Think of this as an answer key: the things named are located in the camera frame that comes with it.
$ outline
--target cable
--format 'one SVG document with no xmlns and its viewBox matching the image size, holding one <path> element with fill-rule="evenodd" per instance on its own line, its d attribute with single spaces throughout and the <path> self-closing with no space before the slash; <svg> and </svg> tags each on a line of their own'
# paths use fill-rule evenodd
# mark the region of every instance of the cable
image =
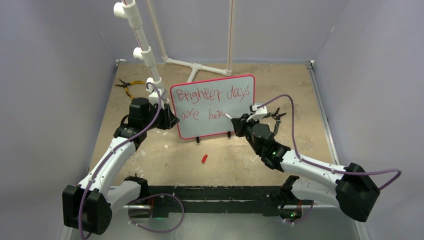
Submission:
<svg viewBox="0 0 424 240">
<path fill-rule="evenodd" d="M 144 230 L 147 230 L 147 231 L 149 231 L 149 232 L 152 232 L 152 233 L 155 233 L 155 234 L 167 234 L 167 233 L 170 233 L 170 232 L 172 232 L 172 231 L 174 231 L 175 229 L 177 229 L 180 225 L 181 225 L 181 223 L 183 223 L 183 219 L 184 219 L 184 207 L 183 207 L 183 203 L 176 197 L 176 196 L 174 196 L 174 195 L 172 195 L 172 194 L 168 194 L 168 193 L 158 193 L 158 194 L 154 194 L 154 195 L 150 195 L 150 196 L 147 196 L 147 197 L 143 197 L 143 198 L 141 198 L 141 199 L 137 199 L 137 200 L 134 200 L 134 201 L 132 201 L 131 203 L 135 203 L 135 202 L 143 202 L 143 201 L 145 201 L 145 200 L 147 200 L 147 199 L 152 199 L 152 198 L 155 198 L 155 197 L 159 197 L 159 196 L 168 196 L 168 197 L 172 197 L 172 198 L 174 198 L 178 203 L 179 203 L 179 206 L 181 207 L 181 218 L 180 218 L 180 220 L 179 220 L 179 222 L 173 227 L 173 228 L 171 228 L 171 229 L 168 229 L 168 230 L 154 230 L 154 229 L 151 229 L 151 228 L 148 228 L 148 227 L 145 227 L 145 226 L 142 226 L 142 225 L 139 225 L 138 223 L 136 223 L 136 222 L 134 222 L 132 219 L 131 219 L 131 216 L 130 216 L 130 211 L 128 210 L 128 219 L 129 219 L 129 223 L 131 223 L 131 224 L 133 224 L 134 226 L 136 226 L 136 227 L 139 227 L 139 228 L 141 228 L 141 229 L 144 229 Z"/>
<path fill-rule="evenodd" d="M 136 135 L 128 138 L 127 140 L 121 142 L 116 147 L 114 147 L 113 150 L 110 151 L 106 155 L 106 157 L 100 162 L 100 164 L 98 165 L 98 168 L 96 168 L 96 170 L 94 171 L 93 175 L 91 176 L 91 179 L 88 181 L 87 187 L 84 189 L 84 193 L 82 194 L 81 202 L 79 204 L 79 211 L 78 211 L 78 229 L 79 229 L 79 235 L 80 235 L 80 237 L 81 237 L 82 240 L 87 240 L 91 236 L 91 234 L 92 234 L 91 232 L 89 232 L 87 236 L 84 236 L 84 230 L 83 230 L 83 209 L 84 209 L 84 202 L 86 201 L 87 193 L 89 192 L 90 187 L 92 186 L 94 180 L 96 179 L 97 174 L 99 174 L 99 172 L 102 169 L 103 165 L 105 165 L 105 163 L 114 154 L 114 152 L 116 152 L 119 148 L 121 148 L 123 145 L 127 144 L 128 142 L 131 142 L 132 140 L 134 140 L 138 136 L 144 134 L 147 130 L 149 130 L 149 128 L 153 125 L 153 123 L 156 121 L 156 119 L 159 116 L 159 112 L 161 110 L 161 107 L 160 106 L 161 106 L 161 103 L 162 103 L 162 99 L 161 99 L 161 95 L 159 93 L 159 89 L 158 89 L 158 87 L 156 85 L 154 85 L 151 82 L 148 82 L 146 84 L 146 87 L 148 85 L 151 85 L 154 88 L 154 90 L 156 91 L 157 95 L 158 95 L 158 107 L 157 107 L 156 114 L 154 115 L 154 117 L 151 120 L 151 122 L 143 130 L 141 130 Z"/>
<path fill-rule="evenodd" d="M 384 188 L 386 188 L 387 186 L 389 186 L 391 183 L 393 183 L 396 179 L 399 178 L 399 176 L 401 176 L 402 171 L 398 168 L 391 168 L 391 169 L 386 169 L 386 170 L 381 170 L 381 171 L 370 171 L 370 172 L 349 172 L 349 171 L 339 171 L 339 170 L 335 170 L 332 169 L 330 167 L 326 167 L 326 166 L 322 166 L 320 164 L 308 161 L 304 158 L 301 157 L 301 155 L 299 154 L 298 151 L 298 146 L 296 145 L 296 140 L 295 140 L 295 104 L 293 102 L 293 99 L 290 95 L 288 94 L 281 94 L 278 95 L 276 97 L 274 97 L 273 99 L 265 102 L 264 104 L 258 106 L 257 108 L 262 108 L 264 106 L 266 106 L 269 103 L 272 103 L 273 101 L 281 98 L 281 97 L 287 97 L 288 99 L 290 99 L 290 103 L 291 103 L 291 139 L 293 141 L 293 146 L 294 146 L 294 151 L 296 153 L 296 156 L 301 159 L 302 161 L 304 161 L 305 163 L 312 165 L 314 167 L 320 168 L 320 169 L 324 169 L 327 171 L 330 171 L 332 173 L 336 173 L 336 174 L 343 174 L 343 175 L 352 175 L 352 176 L 372 176 L 372 175 L 381 175 L 381 174 L 388 174 L 388 173 L 393 173 L 393 172 L 397 172 L 396 175 L 394 177 L 392 177 L 389 181 L 387 181 L 385 184 L 383 184 L 382 186 L 380 186 L 378 189 L 381 191 Z"/>
</svg>

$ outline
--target whiteboard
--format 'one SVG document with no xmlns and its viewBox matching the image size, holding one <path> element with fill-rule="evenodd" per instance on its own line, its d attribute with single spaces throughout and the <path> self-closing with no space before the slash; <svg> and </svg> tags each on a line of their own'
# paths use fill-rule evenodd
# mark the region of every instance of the whiteboard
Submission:
<svg viewBox="0 0 424 240">
<path fill-rule="evenodd" d="M 241 117 L 255 101 L 255 77 L 240 75 L 175 84 L 170 88 L 182 139 L 233 132 L 225 113 Z"/>
</svg>

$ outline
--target black pliers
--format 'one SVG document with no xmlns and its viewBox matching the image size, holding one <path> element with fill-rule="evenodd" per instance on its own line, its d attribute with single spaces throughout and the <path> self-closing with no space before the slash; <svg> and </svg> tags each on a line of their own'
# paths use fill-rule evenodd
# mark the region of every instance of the black pliers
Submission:
<svg viewBox="0 0 424 240">
<path fill-rule="evenodd" d="M 274 113 L 272 113 L 272 112 L 268 112 L 263 118 L 268 118 L 268 117 L 272 117 L 273 119 L 275 119 L 276 120 L 276 122 L 275 122 L 275 126 L 274 126 L 274 136 L 275 135 L 277 135 L 277 133 L 278 133 L 278 128 L 279 128 L 279 125 L 280 125 L 280 123 L 281 123 L 281 117 L 282 116 L 284 116 L 284 115 L 286 115 L 286 113 L 284 112 L 284 113 L 281 113 L 281 114 L 278 114 L 278 112 L 280 111 L 280 108 L 277 108 L 277 111 L 275 111 Z"/>
<path fill-rule="evenodd" d="M 128 97 L 130 98 L 134 98 L 134 96 L 130 93 L 130 91 L 128 90 L 128 86 L 134 85 L 134 84 L 144 84 L 144 81 L 131 81 L 131 82 L 124 82 L 121 79 L 119 79 L 119 81 L 122 84 L 115 84 L 115 86 L 121 87 L 125 89 L 126 94 L 128 95 Z"/>
</svg>

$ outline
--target beige work surface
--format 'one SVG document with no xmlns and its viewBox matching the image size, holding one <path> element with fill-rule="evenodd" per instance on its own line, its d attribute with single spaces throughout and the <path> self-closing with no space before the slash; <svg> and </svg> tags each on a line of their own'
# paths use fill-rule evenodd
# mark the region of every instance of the beige work surface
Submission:
<svg viewBox="0 0 424 240">
<path fill-rule="evenodd" d="M 225 68 L 225 64 L 210 64 L 211 67 Z M 158 64 L 166 89 L 174 84 L 185 83 L 190 68 Z M 311 158 L 332 163 L 320 109 L 316 101 L 310 75 L 305 65 L 292 64 L 234 64 L 233 76 L 252 74 L 256 79 L 256 102 L 266 102 L 285 93 L 294 99 L 295 139 L 299 151 Z M 114 82 L 142 80 L 150 76 L 143 64 L 121 64 Z M 222 75 L 199 71 L 195 81 L 222 78 Z M 147 97 L 144 85 L 129 87 L 136 97 Z M 115 129 L 123 116 L 129 113 L 131 99 L 121 87 L 113 86 L 106 112 L 101 123 L 91 168 L 107 150 Z M 275 139 L 293 148 L 291 137 L 291 105 L 287 98 L 280 98 L 267 106 L 269 112 L 281 107 L 280 113 L 287 112 Z M 275 120 L 265 118 L 262 123 L 274 130 Z M 201 163 L 207 154 L 205 164 Z M 114 185 L 120 185 L 124 178 L 134 176 L 148 180 L 149 185 L 198 185 L 198 186 L 279 186 L 289 173 L 271 170 L 255 155 L 244 137 L 228 139 L 226 134 L 210 138 L 183 140 L 177 127 L 171 130 L 152 129 L 135 154 L 125 163 Z"/>
</svg>

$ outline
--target gray wall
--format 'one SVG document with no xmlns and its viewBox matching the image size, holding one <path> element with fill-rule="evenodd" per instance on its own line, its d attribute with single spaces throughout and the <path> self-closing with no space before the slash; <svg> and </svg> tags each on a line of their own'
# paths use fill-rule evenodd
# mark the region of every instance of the gray wall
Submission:
<svg viewBox="0 0 424 240">
<path fill-rule="evenodd" d="M 83 0 L 0 7 L 1 239 L 56 240 L 87 172 L 115 71 Z"/>
<path fill-rule="evenodd" d="M 144 0 L 136 0 L 143 29 L 158 61 L 159 44 Z M 128 22 L 113 14 L 117 0 L 89 5 L 116 59 L 133 59 L 137 41 Z M 298 62 L 315 59 L 348 0 L 238 0 L 235 61 Z M 170 58 L 224 62 L 230 0 L 155 0 Z"/>
<path fill-rule="evenodd" d="M 423 239 L 423 12 L 422 0 L 351 0 L 315 62 L 340 162 L 403 170 L 367 221 L 373 240 Z"/>
</svg>

